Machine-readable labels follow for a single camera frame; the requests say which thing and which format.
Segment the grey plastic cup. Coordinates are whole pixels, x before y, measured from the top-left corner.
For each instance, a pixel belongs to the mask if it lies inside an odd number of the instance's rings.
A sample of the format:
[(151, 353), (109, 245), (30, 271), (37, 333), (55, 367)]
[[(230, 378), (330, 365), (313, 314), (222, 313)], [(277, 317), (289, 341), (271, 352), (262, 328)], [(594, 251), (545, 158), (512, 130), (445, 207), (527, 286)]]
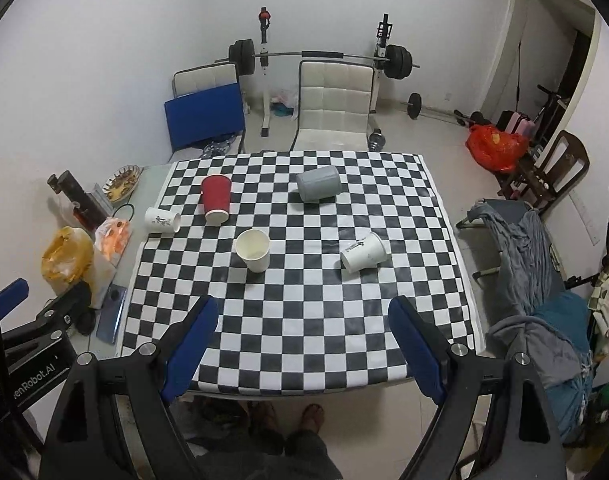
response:
[(341, 193), (340, 174), (334, 166), (304, 171), (296, 177), (298, 193), (303, 203), (316, 203)]

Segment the white padded chair centre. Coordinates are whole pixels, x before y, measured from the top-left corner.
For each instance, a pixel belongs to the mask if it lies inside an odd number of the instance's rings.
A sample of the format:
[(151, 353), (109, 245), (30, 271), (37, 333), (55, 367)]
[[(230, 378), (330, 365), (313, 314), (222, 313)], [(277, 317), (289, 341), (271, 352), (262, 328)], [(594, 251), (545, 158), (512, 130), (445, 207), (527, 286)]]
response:
[(367, 151), (374, 77), (366, 65), (302, 61), (291, 151)]

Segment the orange white snack bag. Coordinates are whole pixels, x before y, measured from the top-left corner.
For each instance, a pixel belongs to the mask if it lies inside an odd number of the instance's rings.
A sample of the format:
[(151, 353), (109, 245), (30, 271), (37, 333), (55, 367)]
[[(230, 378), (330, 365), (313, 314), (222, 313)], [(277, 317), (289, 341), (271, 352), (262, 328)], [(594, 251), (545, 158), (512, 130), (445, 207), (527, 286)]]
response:
[(95, 231), (95, 248), (113, 266), (118, 266), (131, 237), (129, 220), (110, 217)]

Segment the white calligraphy cup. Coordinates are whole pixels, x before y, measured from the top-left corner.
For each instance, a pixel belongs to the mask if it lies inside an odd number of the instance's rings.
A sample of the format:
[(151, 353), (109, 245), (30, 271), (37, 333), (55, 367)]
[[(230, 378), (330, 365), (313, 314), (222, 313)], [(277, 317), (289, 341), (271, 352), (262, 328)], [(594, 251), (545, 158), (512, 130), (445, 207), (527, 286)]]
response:
[(370, 232), (362, 240), (357, 240), (340, 255), (342, 265), (347, 272), (357, 273), (359, 271), (376, 268), (388, 258), (387, 248), (380, 236)]
[(152, 234), (175, 234), (181, 229), (181, 216), (172, 211), (149, 207), (144, 215), (145, 228)]

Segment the checkered tablecloth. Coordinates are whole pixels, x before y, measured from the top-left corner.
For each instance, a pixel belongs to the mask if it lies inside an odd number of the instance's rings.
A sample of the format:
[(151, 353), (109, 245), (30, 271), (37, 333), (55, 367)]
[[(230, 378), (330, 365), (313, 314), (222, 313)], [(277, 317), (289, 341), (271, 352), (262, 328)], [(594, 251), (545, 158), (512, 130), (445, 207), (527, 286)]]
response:
[[(296, 177), (334, 166), (341, 193), (303, 203)], [(232, 181), (230, 218), (207, 226), (201, 182)], [(175, 162), (156, 204), (181, 216), (152, 234), (134, 266), (118, 345), (122, 356), (160, 339), (202, 296), (219, 321), (193, 378), (202, 392), (280, 396), (398, 382), (408, 371), (390, 332), (389, 302), (405, 296), (447, 339), (481, 351), (475, 297), (447, 212), (418, 154), (281, 152)], [(234, 249), (249, 229), (271, 241), (250, 272)], [(370, 232), (388, 258), (350, 273), (341, 252)]]

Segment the red ripple paper cup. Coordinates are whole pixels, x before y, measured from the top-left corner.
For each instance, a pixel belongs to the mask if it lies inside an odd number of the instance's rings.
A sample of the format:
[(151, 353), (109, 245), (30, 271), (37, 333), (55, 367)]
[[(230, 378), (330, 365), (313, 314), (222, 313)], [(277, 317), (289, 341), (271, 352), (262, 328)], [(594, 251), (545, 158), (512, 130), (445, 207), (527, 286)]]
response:
[(207, 226), (222, 226), (230, 218), (232, 181), (224, 174), (210, 174), (201, 182)]

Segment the grey blanket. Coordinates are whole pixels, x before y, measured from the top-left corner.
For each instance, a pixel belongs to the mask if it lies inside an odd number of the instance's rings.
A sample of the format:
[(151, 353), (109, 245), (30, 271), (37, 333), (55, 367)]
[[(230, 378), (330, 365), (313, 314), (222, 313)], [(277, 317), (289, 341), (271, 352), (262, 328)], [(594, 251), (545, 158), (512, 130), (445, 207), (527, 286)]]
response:
[(534, 310), (565, 292), (553, 255), (553, 245), (539, 213), (513, 200), (479, 200), (467, 212), (467, 221), (481, 221), (491, 233), (499, 255), (496, 298), (497, 321), (487, 332), (496, 351), (507, 356), (525, 353), (535, 370), (533, 350), (543, 328)]

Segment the dumbbell on floor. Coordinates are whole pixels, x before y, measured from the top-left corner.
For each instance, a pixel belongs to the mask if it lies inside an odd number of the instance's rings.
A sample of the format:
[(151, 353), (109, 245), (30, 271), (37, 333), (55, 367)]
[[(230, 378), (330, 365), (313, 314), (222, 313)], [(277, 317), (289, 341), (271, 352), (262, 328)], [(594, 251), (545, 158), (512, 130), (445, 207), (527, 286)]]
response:
[(472, 124), (469, 116), (463, 114), (459, 110), (439, 110), (434, 107), (424, 107), (423, 99), (417, 92), (411, 92), (406, 103), (406, 114), (411, 120), (416, 120), (419, 117), (427, 117), (441, 122), (453, 122), (453, 124), (468, 128)]

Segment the blue smartphone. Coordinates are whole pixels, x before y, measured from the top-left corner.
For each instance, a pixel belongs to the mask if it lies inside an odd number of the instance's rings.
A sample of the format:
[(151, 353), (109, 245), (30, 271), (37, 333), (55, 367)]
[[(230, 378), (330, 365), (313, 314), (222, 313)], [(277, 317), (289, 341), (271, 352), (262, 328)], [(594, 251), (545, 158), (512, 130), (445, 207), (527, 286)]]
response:
[(105, 344), (114, 344), (117, 339), (122, 310), (126, 299), (126, 288), (111, 284), (107, 290), (96, 327), (96, 337)]

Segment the teal blue cloth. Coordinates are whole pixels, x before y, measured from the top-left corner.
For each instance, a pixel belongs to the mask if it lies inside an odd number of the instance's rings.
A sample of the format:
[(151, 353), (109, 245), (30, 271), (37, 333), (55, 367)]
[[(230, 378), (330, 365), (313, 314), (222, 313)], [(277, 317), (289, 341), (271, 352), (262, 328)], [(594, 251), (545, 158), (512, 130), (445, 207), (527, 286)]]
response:
[(543, 328), (533, 350), (535, 367), (562, 441), (580, 431), (593, 388), (593, 352), (587, 338), (587, 302), (566, 290), (534, 312)]

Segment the white calligraphy cup left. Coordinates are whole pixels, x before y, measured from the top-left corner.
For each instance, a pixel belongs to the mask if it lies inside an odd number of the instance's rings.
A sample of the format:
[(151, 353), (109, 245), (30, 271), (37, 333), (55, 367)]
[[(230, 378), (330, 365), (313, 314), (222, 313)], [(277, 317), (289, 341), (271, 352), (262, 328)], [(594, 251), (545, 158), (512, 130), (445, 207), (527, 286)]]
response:
[(149, 207), (144, 215), (145, 228), (152, 234), (175, 234), (181, 229), (181, 216), (172, 211)]

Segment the wooden chair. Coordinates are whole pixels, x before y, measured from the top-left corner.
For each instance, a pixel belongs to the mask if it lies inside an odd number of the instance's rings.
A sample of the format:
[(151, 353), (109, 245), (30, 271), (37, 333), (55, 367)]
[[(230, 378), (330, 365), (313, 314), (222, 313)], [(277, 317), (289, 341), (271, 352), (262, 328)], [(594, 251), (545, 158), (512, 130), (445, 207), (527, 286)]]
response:
[(561, 130), (543, 157), (535, 160), (525, 155), (518, 159), (498, 195), (507, 200), (531, 197), (531, 207), (543, 216), (583, 179), (589, 166), (589, 153), (583, 142)]

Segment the yellow snack bag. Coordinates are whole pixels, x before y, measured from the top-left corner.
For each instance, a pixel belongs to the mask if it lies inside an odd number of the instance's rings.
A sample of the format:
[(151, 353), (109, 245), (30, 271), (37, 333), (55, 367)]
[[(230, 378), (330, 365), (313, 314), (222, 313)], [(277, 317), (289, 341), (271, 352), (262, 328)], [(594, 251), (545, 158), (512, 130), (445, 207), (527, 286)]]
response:
[(94, 245), (81, 228), (64, 226), (58, 230), (42, 255), (41, 273), (56, 295), (84, 281), (94, 289)]

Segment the white padded chair left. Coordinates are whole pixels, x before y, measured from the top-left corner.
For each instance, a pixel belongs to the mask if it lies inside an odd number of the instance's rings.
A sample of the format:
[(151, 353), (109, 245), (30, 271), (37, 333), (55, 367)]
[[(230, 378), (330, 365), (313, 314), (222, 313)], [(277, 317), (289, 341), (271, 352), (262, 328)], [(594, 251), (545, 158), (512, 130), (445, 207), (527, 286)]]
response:
[(237, 81), (238, 73), (234, 63), (214, 63), (180, 70), (173, 75), (171, 84), (173, 96), (179, 98)]

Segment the white bird paper cup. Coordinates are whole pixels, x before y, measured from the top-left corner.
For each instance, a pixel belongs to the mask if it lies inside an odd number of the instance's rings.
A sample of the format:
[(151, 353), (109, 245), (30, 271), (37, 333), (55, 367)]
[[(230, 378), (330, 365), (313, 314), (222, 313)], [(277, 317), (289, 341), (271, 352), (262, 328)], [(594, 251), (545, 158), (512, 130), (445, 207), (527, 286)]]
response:
[(250, 272), (263, 273), (270, 265), (271, 241), (262, 231), (249, 229), (234, 240), (234, 249)]

